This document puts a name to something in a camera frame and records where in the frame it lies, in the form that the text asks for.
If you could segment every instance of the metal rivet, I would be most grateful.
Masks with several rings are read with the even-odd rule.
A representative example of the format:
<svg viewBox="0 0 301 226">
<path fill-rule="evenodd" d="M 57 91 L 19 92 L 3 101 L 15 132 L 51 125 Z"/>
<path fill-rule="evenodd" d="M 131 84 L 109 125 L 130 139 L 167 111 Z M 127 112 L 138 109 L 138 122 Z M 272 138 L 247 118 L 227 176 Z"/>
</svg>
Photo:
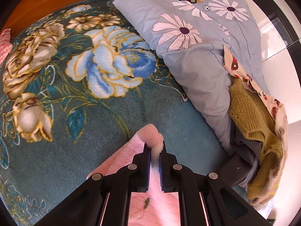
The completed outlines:
<svg viewBox="0 0 301 226">
<path fill-rule="evenodd" d="M 180 164 L 174 164 L 174 165 L 173 165 L 173 168 L 174 168 L 175 170 L 181 170 L 181 169 L 182 169 L 182 165 L 180 165 Z"/>
<path fill-rule="evenodd" d="M 211 172 L 211 173 L 209 173 L 209 178 L 211 178 L 211 179 L 217 179 L 218 178 L 218 176 L 217 176 L 217 174 L 215 173 L 215 172 Z"/>
<path fill-rule="evenodd" d="M 136 170 L 137 169 L 137 165 L 136 164 L 130 164 L 130 165 L 128 165 L 128 169 L 129 170 Z"/>
<path fill-rule="evenodd" d="M 93 179 L 94 181 L 100 180 L 100 179 L 101 179 L 101 174 L 99 174 L 99 173 L 93 174 L 93 175 L 92 175 L 92 179 Z"/>
</svg>

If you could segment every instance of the olive knit sweater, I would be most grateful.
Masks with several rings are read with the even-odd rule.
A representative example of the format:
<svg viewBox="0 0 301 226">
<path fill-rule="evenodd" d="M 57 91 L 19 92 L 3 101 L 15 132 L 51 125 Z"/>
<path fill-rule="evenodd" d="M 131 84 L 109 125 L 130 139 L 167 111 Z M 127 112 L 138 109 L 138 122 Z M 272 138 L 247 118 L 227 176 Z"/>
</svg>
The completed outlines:
<svg viewBox="0 0 301 226">
<path fill-rule="evenodd" d="M 283 155 L 281 142 L 275 135 L 275 122 L 260 97 L 248 91 L 240 79 L 232 77 L 229 115 L 248 140 L 262 142 L 260 169 L 248 184 L 249 199 L 260 197 L 269 182 L 270 171 L 279 167 Z"/>
</svg>

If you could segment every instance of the pink fleece cloth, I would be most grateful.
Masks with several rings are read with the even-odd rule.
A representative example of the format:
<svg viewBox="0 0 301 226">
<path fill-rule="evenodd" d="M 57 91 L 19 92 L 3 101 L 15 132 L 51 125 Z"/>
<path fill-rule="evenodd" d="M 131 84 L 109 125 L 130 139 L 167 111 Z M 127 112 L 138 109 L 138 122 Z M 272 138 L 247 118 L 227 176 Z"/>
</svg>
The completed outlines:
<svg viewBox="0 0 301 226">
<path fill-rule="evenodd" d="M 117 150 L 104 163 L 91 172 L 109 175 L 116 173 L 121 167 L 131 164 L 133 156 L 143 152 L 144 142 L 152 147 L 152 162 L 154 153 L 162 145 L 163 136 L 153 124 L 141 128 L 123 147 Z M 157 169 L 150 170 L 150 185 L 147 193 L 132 193 L 129 212 L 129 226 L 180 226 L 180 208 L 178 193 L 161 191 L 160 175 Z"/>
<path fill-rule="evenodd" d="M 11 39 L 11 30 L 5 29 L 0 35 L 0 64 L 13 49 L 13 45 L 9 42 Z"/>
</svg>

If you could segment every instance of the light blue pillowcase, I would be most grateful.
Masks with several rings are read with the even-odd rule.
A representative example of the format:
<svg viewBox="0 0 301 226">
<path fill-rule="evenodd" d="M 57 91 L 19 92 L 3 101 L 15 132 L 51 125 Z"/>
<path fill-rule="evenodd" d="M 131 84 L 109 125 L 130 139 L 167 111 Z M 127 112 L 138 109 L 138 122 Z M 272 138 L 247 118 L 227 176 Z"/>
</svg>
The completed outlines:
<svg viewBox="0 0 301 226">
<path fill-rule="evenodd" d="M 245 0 L 115 0 L 115 7 L 164 59 L 195 108 L 230 154 L 231 81 L 223 45 L 268 92 L 261 72 L 260 32 Z"/>
</svg>

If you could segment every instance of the bed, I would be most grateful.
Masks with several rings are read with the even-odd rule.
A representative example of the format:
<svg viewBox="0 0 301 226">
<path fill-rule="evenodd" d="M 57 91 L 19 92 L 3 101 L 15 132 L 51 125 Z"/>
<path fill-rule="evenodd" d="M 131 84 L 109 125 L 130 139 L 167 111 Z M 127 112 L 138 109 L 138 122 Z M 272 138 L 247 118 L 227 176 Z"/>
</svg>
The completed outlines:
<svg viewBox="0 0 301 226">
<path fill-rule="evenodd" d="M 113 1 L 22 0 L 20 5 L 30 4 L 30 9 L 20 17 L 18 9 L 22 7 L 17 7 L 7 21 L 15 36 L 14 50 L 19 54 L 39 36 L 31 38 L 35 31 L 48 34 L 55 31 L 58 35 L 54 39 L 57 51 L 52 48 L 47 51 L 50 57 L 43 60 L 48 64 L 33 76 L 36 79 L 21 86 L 22 91 L 13 89 L 0 100 L 3 121 L 0 194 L 18 225 L 37 222 L 148 123 L 153 123 L 163 134 L 167 151 L 196 173 L 208 174 L 228 160 L 213 130 L 193 107 L 164 61 L 142 38 L 135 41 L 139 48 L 131 42 L 130 38 L 138 33 Z M 78 15 L 102 15 L 104 24 L 74 20 Z M 66 30 L 56 25 L 58 21 Z M 76 55 L 85 57 L 84 52 L 93 48 L 85 30 L 101 26 L 115 26 L 117 34 L 123 30 L 120 33 L 129 38 L 128 48 L 118 48 L 116 43 L 116 50 L 139 49 L 139 53 L 132 66 L 135 75 L 126 79 L 132 85 L 123 83 L 121 93 L 115 88 L 100 98 L 93 91 L 100 87 L 100 83 L 93 82 L 93 76 L 97 78 L 93 67 L 87 66 L 85 80 L 80 82 L 83 78 L 76 74 L 71 59 Z M 5 71 L 2 64 L 1 74 Z M 20 93 L 20 101 L 13 102 Z M 26 104 L 36 105 L 35 110 L 26 111 Z M 22 121 L 13 124 L 21 112 L 32 119 L 32 130 L 25 130 L 28 127 Z M 243 188 L 236 190 L 246 198 Z"/>
</svg>

